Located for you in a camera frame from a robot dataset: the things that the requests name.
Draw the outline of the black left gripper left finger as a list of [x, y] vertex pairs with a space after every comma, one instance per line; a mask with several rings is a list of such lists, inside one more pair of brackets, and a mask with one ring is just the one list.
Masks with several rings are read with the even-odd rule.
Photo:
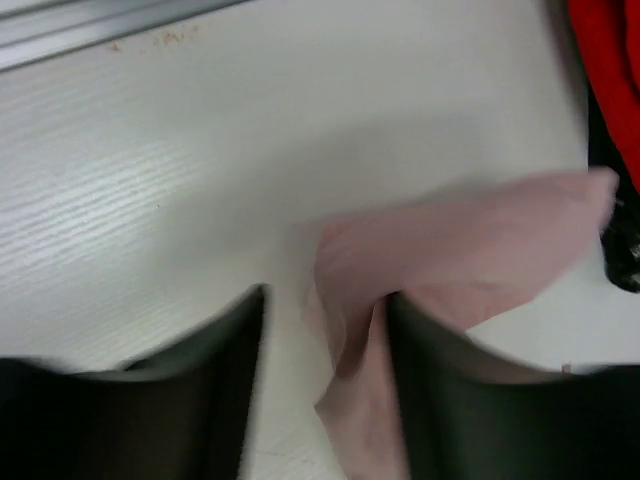
[[219, 317], [113, 370], [1, 361], [5, 479], [237, 479], [265, 316], [256, 286]]

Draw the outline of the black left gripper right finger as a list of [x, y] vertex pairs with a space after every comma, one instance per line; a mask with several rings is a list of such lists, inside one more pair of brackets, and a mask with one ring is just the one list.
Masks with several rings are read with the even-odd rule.
[[639, 369], [577, 374], [511, 361], [422, 312], [386, 301], [412, 479], [635, 479]]

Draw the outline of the light pink trousers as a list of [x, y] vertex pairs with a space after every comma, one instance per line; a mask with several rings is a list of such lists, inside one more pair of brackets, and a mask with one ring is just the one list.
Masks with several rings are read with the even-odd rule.
[[545, 174], [324, 228], [305, 318], [334, 369], [315, 409], [348, 478], [408, 475], [386, 296], [405, 292], [459, 331], [518, 308], [581, 260], [617, 183], [608, 169]]

